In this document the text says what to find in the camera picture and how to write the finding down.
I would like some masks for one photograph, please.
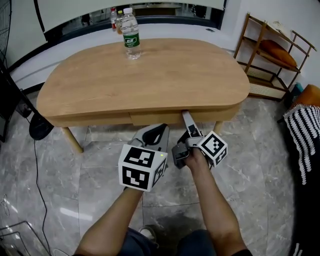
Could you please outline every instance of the jeans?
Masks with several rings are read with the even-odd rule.
[[[119,256],[152,256],[157,245],[144,235],[129,228]],[[176,256],[215,256],[212,241],[206,230],[199,229],[182,238]]]

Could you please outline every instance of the forearm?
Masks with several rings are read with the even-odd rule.
[[[85,256],[117,255],[142,194],[143,191],[127,188],[84,234],[76,253]]]
[[[232,255],[245,249],[238,220],[221,194],[209,167],[191,170],[198,192],[205,226],[212,238],[218,255]]]

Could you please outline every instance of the wooden table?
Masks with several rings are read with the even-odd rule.
[[[128,60],[122,42],[85,49],[62,61],[37,98],[37,109],[62,127],[230,120],[249,93],[249,80],[225,50],[193,39],[141,40],[143,53]]]

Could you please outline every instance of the gray tile floor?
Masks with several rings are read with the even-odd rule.
[[[37,94],[31,95],[35,102]],[[254,256],[285,256],[293,228],[293,180],[288,153],[276,123],[283,106],[264,99],[246,99],[232,121],[225,122],[222,138],[228,156],[212,169],[216,182],[232,209],[245,243]],[[206,134],[213,123],[200,123]],[[34,141],[29,124],[14,113],[7,143],[0,149],[0,226],[28,221],[44,241],[45,209],[36,187]],[[35,143],[39,186],[48,207],[44,231],[51,252],[75,251],[86,230],[110,207],[123,187],[118,183],[118,157],[122,145],[139,127],[107,125],[73,127],[84,153],[74,154],[59,128]],[[183,134],[171,125],[168,151]],[[178,170],[172,156],[166,176],[152,192],[144,193],[130,226],[154,225],[160,242],[174,244],[179,238],[204,227],[199,199],[190,171]],[[26,224],[3,231],[5,241],[23,251],[20,235],[32,255],[47,255]]]

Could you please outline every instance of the plastic bottle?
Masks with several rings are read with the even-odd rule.
[[[116,11],[116,7],[112,7],[111,8],[111,13],[110,13],[110,21],[111,21],[111,26],[112,26],[112,30],[116,31],[117,27],[116,27],[116,19],[117,19],[117,11]]]
[[[116,31],[119,35],[122,35],[122,20],[124,18],[124,14],[122,10],[118,11],[118,17],[115,20]]]
[[[135,60],[141,56],[138,22],[132,8],[125,8],[123,12],[122,34],[126,55],[129,60]]]

